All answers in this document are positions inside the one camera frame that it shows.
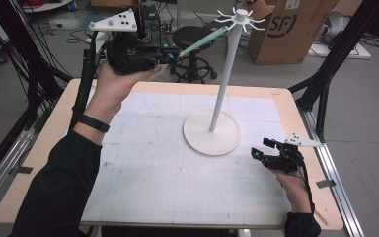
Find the black wristband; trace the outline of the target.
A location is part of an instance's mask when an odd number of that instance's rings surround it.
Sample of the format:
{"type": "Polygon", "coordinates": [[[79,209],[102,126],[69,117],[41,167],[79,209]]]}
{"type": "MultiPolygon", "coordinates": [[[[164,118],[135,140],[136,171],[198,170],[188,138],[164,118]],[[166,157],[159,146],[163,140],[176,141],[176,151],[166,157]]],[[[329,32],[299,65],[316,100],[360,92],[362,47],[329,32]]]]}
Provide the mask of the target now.
{"type": "Polygon", "coordinates": [[[70,123],[70,127],[73,128],[78,122],[81,122],[93,129],[107,133],[110,129],[110,126],[102,121],[99,121],[95,118],[91,118],[83,113],[79,112],[75,108],[72,109],[73,115],[70,123]]]}

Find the person's left hand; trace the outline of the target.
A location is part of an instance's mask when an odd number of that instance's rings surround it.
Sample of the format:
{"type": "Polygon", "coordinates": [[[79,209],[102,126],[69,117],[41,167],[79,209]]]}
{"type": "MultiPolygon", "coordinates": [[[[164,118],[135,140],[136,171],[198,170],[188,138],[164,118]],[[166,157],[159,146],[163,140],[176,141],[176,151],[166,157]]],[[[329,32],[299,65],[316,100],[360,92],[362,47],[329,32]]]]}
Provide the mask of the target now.
{"type": "Polygon", "coordinates": [[[140,81],[147,81],[162,72],[163,66],[128,75],[115,72],[107,62],[101,66],[95,93],[84,114],[90,118],[109,124],[119,112],[122,101],[140,81]]]}

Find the white hook rack stand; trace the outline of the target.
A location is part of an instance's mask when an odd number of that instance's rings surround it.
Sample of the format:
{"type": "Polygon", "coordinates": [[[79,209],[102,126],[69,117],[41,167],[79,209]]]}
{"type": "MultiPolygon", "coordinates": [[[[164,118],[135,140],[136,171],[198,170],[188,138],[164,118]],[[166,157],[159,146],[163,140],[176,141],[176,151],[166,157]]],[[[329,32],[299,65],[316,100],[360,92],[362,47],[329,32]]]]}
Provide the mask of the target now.
{"type": "Polygon", "coordinates": [[[219,14],[223,20],[219,23],[229,23],[230,42],[216,102],[213,110],[202,110],[190,114],[183,127],[184,137],[191,148],[204,155],[221,156],[233,151],[241,141],[241,129],[238,123],[227,113],[222,112],[222,104],[234,64],[239,40],[242,32],[247,32],[246,26],[261,31],[255,23],[265,19],[255,20],[251,17],[253,11],[232,9],[232,15],[219,14]]]}

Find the black round stool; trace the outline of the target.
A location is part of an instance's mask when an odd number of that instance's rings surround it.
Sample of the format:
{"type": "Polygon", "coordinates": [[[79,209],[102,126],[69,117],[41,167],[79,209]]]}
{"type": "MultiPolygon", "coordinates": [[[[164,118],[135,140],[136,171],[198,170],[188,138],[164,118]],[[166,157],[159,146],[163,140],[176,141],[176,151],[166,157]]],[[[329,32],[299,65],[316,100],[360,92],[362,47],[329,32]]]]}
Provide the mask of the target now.
{"type": "MultiPolygon", "coordinates": [[[[197,41],[206,37],[211,30],[198,26],[184,26],[173,33],[173,43],[180,49],[187,49],[197,41]]],[[[204,84],[204,78],[209,76],[216,79],[218,74],[212,66],[203,58],[197,55],[205,49],[212,47],[214,40],[205,43],[198,49],[192,51],[189,55],[183,56],[176,61],[170,68],[170,73],[177,77],[178,82],[200,81],[204,84]]]]}

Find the aluminium rail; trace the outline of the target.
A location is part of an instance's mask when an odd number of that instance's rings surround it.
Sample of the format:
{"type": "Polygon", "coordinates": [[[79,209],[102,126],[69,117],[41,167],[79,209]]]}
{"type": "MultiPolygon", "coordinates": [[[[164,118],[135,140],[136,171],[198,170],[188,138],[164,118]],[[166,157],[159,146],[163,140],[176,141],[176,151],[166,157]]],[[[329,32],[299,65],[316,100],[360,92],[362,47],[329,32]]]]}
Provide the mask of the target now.
{"type": "Polygon", "coordinates": [[[315,116],[312,112],[307,112],[303,109],[299,110],[299,114],[303,119],[309,136],[321,143],[321,146],[316,148],[317,157],[322,166],[326,180],[328,182],[333,182],[332,185],[329,185],[329,189],[332,192],[337,209],[341,215],[343,227],[346,229],[349,237],[365,237],[346,190],[343,187],[341,177],[329,151],[328,145],[319,137],[316,131],[317,120],[315,119],[315,116]]]}
{"type": "Polygon", "coordinates": [[[10,141],[11,146],[0,161],[0,188],[5,180],[21,166],[21,160],[31,150],[35,142],[33,129],[23,130],[16,138],[10,141]]]}

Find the grey bag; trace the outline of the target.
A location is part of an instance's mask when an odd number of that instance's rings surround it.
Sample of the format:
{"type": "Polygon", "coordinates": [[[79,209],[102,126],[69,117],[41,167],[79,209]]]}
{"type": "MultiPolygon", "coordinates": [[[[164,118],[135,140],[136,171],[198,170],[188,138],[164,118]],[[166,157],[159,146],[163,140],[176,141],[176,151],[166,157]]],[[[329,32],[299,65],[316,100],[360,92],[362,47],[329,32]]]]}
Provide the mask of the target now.
{"type": "Polygon", "coordinates": [[[348,23],[349,17],[339,12],[331,13],[321,27],[320,41],[327,45],[334,44],[348,23]]]}

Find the white round table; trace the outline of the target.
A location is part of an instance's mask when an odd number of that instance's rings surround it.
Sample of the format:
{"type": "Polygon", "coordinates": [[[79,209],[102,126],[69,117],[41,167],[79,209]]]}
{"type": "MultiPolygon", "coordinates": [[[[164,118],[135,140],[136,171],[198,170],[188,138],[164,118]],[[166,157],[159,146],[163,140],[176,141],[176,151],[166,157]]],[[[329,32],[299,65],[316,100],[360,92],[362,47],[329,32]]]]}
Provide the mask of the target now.
{"type": "Polygon", "coordinates": [[[54,10],[63,6],[67,6],[70,2],[73,0],[61,0],[60,2],[50,2],[49,0],[46,0],[42,5],[39,6],[24,6],[23,10],[26,13],[32,13],[32,12],[44,12],[49,10],[54,10]]]}

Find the person's right hand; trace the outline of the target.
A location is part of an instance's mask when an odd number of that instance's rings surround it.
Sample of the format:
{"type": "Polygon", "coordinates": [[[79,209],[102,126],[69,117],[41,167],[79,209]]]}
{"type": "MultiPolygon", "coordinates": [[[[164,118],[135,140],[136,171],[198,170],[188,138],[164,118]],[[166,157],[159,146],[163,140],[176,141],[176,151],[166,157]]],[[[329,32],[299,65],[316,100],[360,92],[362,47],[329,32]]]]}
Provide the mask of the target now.
{"type": "Polygon", "coordinates": [[[311,213],[312,208],[308,192],[303,181],[303,172],[297,170],[291,173],[271,170],[286,192],[293,213],[311,213]]]}

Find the black metal frame stand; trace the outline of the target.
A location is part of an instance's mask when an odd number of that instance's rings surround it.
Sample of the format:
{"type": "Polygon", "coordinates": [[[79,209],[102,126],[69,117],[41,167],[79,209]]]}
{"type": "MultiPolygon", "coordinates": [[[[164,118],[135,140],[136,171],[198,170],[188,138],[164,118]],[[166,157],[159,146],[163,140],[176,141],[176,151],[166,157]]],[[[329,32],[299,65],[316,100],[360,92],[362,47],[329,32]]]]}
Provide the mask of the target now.
{"type": "Polygon", "coordinates": [[[362,0],[320,68],[308,79],[288,88],[291,93],[305,90],[295,101],[297,107],[303,111],[311,112],[315,102],[319,101],[315,132],[321,142],[325,142],[324,129],[330,84],[365,31],[378,16],[379,0],[362,0]]]}
{"type": "Polygon", "coordinates": [[[24,92],[28,106],[0,143],[0,164],[25,129],[36,122],[37,110],[45,101],[55,101],[63,89],[57,78],[69,82],[73,77],[55,67],[41,55],[28,28],[21,0],[0,0],[0,46],[9,56],[16,75],[27,85],[24,92]]]}

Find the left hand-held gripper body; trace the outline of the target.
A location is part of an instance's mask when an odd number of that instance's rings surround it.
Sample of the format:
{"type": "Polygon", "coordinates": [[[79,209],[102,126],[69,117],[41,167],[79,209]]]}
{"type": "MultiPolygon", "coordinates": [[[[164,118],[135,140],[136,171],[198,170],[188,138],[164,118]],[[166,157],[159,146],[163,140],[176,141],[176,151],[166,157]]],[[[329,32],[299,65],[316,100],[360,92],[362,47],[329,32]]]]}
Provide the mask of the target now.
{"type": "Polygon", "coordinates": [[[165,54],[158,45],[147,44],[138,37],[138,24],[132,9],[91,22],[89,29],[112,35],[105,43],[107,60],[122,74],[151,70],[165,62],[165,54]]]}

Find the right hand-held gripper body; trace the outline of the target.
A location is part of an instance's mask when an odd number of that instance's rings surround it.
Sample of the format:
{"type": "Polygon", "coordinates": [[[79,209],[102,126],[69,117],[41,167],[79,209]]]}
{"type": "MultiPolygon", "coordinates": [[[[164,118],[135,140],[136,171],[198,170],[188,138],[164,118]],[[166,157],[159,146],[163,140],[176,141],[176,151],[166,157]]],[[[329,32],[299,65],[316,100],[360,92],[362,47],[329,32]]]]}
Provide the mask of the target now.
{"type": "Polygon", "coordinates": [[[304,157],[298,150],[300,146],[304,147],[320,147],[322,142],[312,140],[297,135],[291,134],[283,142],[277,141],[275,147],[279,154],[276,156],[264,155],[262,164],[269,169],[291,173],[304,165],[304,157]]]}

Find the brown cardboard box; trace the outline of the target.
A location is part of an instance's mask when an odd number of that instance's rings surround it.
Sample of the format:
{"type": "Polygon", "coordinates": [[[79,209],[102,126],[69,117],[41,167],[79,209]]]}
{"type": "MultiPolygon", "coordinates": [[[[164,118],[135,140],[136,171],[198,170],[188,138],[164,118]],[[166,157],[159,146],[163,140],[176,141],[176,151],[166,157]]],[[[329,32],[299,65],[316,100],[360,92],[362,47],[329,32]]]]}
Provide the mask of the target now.
{"type": "Polygon", "coordinates": [[[256,65],[302,63],[320,28],[340,0],[243,0],[260,31],[252,30],[247,52],[256,65]]]}

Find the white flat board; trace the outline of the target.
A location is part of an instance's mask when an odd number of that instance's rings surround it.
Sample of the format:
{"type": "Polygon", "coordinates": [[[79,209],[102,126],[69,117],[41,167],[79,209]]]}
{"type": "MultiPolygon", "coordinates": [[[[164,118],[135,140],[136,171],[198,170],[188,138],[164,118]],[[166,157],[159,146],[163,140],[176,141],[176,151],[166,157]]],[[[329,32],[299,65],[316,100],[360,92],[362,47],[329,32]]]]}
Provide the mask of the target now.
{"type": "MultiPolygon", "coordinates": [[[[330,52],[331,51],[326,44],[316,42],[311,45],[308,54],[311,56],[326,58],[330,52]]],[[[369,60],[371,58],[371,54],[360,43],[358,43],[349,53],[347,58],[369,60]]]]}

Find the black computer tower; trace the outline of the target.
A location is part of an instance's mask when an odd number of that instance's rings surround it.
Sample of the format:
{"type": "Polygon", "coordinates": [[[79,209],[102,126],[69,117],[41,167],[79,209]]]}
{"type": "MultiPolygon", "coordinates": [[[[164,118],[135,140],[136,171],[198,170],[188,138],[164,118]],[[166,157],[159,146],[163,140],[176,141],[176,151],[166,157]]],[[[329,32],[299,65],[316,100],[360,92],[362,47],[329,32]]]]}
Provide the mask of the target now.
{"type": "Polygon", "coordinates": [[[154,5],[140,7],[142,32],[146,37],[158,38],[160,36],[160,18],[154,5]]]}

